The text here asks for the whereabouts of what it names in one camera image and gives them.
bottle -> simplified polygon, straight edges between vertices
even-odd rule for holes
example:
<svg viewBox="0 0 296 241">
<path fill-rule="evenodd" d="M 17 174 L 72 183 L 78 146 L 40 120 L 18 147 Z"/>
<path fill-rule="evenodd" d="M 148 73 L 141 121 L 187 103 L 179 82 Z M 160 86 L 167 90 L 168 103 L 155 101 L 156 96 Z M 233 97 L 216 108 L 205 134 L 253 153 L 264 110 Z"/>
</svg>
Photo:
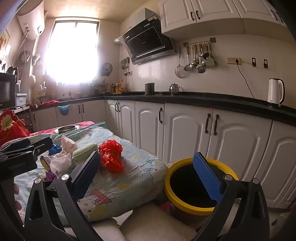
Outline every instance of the bottle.
<svg viewBox="0 0 296 241">
<path fill-rule="evenodd" d="M 115 91 L 116 91 L 116 93 L 120 92 L 119 83 L 116 83 Z"/>
<path fill-rule="evenodd" d="M 111 94 L 111 95 L 114 94 L 114 84 L 111 85 L 110 94 Z"/>
<path fill-rule="evenodd" d="M 125 92 L 126 89 L 124 88 L 124 83 L 121 84 L 121 87 L 120 87 L 120 92 Z"/>
</svg>

window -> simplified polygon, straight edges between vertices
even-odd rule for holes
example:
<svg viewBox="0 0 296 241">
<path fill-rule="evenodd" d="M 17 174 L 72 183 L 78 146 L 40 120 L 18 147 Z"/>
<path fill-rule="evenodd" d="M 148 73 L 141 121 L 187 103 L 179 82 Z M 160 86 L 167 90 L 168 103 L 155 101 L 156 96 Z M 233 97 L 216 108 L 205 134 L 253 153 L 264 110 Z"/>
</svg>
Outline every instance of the window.
<svg viewBox="0 0 296 241">
<path fill-rule="evenodd" d="M 57 83 L 77 84 L 98 73 L 98 23 L 57 21 L 47 50 L 46 71 Z"/>
</svg>

blue glove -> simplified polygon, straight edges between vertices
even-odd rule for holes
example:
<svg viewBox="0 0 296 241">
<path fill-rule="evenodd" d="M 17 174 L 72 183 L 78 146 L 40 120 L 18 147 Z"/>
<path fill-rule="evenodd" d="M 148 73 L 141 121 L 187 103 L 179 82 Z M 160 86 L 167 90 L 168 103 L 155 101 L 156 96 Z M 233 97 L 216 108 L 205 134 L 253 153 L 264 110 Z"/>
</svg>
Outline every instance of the blue glove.
<svg viewBox="0 0 296 241">
<path fill-rule="evenodd" d="M 54 154 L 60 153 L 62 151 L 62 147 L 60 145 L 52 145 L 48 151 L 48 155 L 53 156 Z"/>
</svg>

red cushion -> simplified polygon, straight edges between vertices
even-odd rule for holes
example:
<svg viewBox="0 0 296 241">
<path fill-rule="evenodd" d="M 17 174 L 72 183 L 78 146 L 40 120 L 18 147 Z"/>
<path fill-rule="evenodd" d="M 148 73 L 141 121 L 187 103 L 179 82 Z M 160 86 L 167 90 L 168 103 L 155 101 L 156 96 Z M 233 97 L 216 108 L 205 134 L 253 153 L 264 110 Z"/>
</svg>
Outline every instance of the red cushion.
<svg viewBox="0 0 296 241">
<path fill-rule="evenodd" d="M 5 110 L 0 115 L 0 146 L 22 137 L 28 137 L 30 131 L 12 110 Z"/>
</svg>

black countertop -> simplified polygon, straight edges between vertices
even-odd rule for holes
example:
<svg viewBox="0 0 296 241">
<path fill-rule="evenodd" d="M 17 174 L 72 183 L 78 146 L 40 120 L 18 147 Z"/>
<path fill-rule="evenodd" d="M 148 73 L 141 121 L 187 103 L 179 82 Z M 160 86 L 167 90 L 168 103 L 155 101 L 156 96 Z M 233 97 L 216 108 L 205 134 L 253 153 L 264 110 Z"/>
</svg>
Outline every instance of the black countertop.
<svg viewBox="0 0 296 241">
<path fill-rule="evenodd" d="M 102 99 L 194 105 L 259 116 L 296 126 L 296 109 L 283 105 L 281 107 L 271 106 L 267 101 L 247 97 L 198 92 L 180 92 L 179 95 L 173 96 L 169 95 L 169 92 L 157 92 L 155 95 L 144 95 L 144 92 L 129 92 L 113 96 L 99 96 L 63 101 L 50 106 L 41 106 L 37 109 L 32 109 L 32 111 Z"/>
</svg>

